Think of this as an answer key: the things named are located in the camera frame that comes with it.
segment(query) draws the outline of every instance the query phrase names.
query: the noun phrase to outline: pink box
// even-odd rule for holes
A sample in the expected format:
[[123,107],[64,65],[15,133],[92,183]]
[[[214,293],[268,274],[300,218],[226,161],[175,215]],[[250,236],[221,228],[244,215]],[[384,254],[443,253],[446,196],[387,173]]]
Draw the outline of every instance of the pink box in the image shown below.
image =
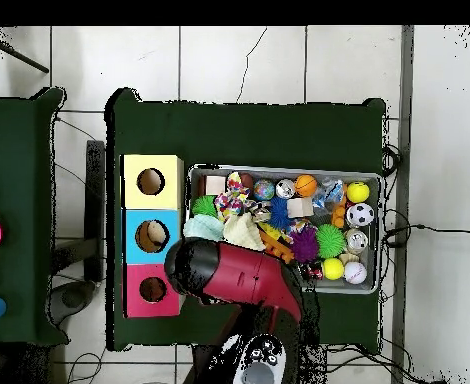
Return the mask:
[[170,317],[185,300],[169,284],[162,264],[127,265],[127,317]]

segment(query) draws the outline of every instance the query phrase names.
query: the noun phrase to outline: white ball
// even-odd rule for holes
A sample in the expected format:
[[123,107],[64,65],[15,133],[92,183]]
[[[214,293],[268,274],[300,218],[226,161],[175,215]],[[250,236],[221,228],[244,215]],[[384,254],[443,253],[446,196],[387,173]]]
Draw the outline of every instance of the white ball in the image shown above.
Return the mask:
[[361,284],[367,278],[367,270],[359,262],[347,262],[343,277],[348,283]]

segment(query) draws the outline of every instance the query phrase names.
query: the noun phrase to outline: round hole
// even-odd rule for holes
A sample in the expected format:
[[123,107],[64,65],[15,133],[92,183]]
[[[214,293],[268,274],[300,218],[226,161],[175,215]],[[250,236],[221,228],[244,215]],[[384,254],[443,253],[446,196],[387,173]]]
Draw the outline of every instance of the round hole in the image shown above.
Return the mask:
[[156,196],[164,188],[164,175],[155,168],[142,171],[137,177],[137,187],[141,193]]
[[166,226],[158,221],[144,221],[135,232],[135,242],[143,252],[158,253],[167,244],[169,232]]
[[141,281],[139,293],[146,302],[157,303],[166,295],[166,285],[158,277],[149,277]]

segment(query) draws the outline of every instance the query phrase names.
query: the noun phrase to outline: orange toy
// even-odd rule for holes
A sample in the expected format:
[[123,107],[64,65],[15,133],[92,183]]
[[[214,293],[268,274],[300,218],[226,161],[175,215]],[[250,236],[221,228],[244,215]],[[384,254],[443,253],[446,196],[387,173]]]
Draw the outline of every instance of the orange toy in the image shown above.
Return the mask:
[[295,191],[301,197],[313,196],[317,189],[317,180],[311,175],[299,175],[295,180]]
[[283,246],[262,230],[259,231],[263,244],[265,244],[265,253],[283,259],[286,264],[289,264],[294,259],[294,254],[288,247]]
[[331,225],[334,225],[337,228],[343,228],[345,221],[345,208],[347,206],[347,184],[343,185],[343,197],[342,201],[333,210],[333,215],[331,215]]

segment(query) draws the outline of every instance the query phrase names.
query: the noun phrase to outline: basketball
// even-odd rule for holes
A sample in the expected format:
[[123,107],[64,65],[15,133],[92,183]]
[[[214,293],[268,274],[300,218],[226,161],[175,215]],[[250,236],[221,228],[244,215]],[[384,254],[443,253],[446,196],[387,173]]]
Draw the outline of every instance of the basketball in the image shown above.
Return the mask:
[[317,180],[311,175],[300,175],[295,180],[295,191],[299,196],[313,196],[315,190],[317,190]]

